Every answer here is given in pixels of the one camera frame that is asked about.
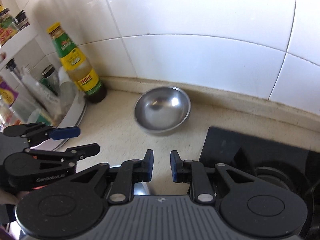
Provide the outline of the steel bowl back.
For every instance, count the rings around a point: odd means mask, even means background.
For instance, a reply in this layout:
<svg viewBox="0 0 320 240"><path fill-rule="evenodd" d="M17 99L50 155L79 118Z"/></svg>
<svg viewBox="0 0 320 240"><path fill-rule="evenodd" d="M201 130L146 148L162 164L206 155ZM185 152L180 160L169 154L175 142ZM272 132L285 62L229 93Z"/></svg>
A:
<svg viewBox="0 0 320 240"><path fill-rule="evenodd" d="M183 127L191 112L191 100L180 88L164 86L145 92L136 102L133 116L146 133L163 136Z"/></svg>

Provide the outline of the white rotating condiment rack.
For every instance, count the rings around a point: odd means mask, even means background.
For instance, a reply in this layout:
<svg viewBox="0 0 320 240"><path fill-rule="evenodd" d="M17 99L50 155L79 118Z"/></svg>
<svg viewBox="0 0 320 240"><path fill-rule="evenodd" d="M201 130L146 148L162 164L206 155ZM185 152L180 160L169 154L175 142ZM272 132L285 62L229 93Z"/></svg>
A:
<svg viewBox="0 0 320 240"><path fill-rule="evenodd" d="M1 61L1 70L5 70L8 73L10 70L7 68L7 65L10 60L18 60L17 54L25 47L29 46L35 37L37 36L37 32L35 28L31 25L25 27L20 30L15 36L8 40L8 42L1 47L1 53L6 55L5 59ZM66 83L67 85L62 85L63 89L71 89L74 92L73 101L70 102L67 106L69 107L68 111L63 111L58 119L55 121L58 128L66 128L72 126L78 126L85 114L87 103L83 96L83 94L78 91L75 85L71 84L71 80L69 79L65 70L59 70L59 75L64 78L62 83ZM13 78L17 80L20 86L23 88L25 93L28 93L33 99L39 102L40 93L28 88L26 84L22 82L22 70L13 70L10 74ZM36 150L58 150L62 147L68 139L48 139L33 148Z"/></svg>

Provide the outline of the purple label soy sauce bottle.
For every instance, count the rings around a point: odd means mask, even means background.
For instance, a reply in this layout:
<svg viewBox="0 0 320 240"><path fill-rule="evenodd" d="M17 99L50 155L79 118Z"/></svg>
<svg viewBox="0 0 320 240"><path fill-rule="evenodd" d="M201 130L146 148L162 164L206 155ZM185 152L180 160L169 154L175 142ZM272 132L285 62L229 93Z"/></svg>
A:
<svg viewBox="0 0 320 240"><path fill-rule="evenodd" d="M28 102L22 98L17 91L12 89L1 76L1 99L4 104L21 120L27 123L31 110Z"/></svg>

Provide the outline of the green yellow label oil bottle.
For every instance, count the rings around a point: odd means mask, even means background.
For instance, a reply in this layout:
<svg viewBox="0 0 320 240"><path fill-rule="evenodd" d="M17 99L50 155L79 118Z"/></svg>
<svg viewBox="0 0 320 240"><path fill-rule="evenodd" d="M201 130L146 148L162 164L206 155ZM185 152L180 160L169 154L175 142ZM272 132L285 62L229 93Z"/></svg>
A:
<svg viewBox="0 0 320 240"><path fill-rule="evenodd" d="M76 87L84 92L87 101L90 103L103 101L107 95L106 86L91 66L86 55L61 27L61 23L56 22L51 25L47 29L47 33L63 68Z"/></svg>

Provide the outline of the black gas stove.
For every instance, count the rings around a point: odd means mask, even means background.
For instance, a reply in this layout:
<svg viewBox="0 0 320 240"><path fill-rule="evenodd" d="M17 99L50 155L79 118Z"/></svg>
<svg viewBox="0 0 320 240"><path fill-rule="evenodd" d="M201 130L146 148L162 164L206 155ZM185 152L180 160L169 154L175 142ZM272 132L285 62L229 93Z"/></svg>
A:
<svg viewBox="0 0 320 240"><path fill-rule="evenodd" d="M212 126L199 161L227 164L299 195L308 208L300 235L319 239L319 152Z"/></svg>

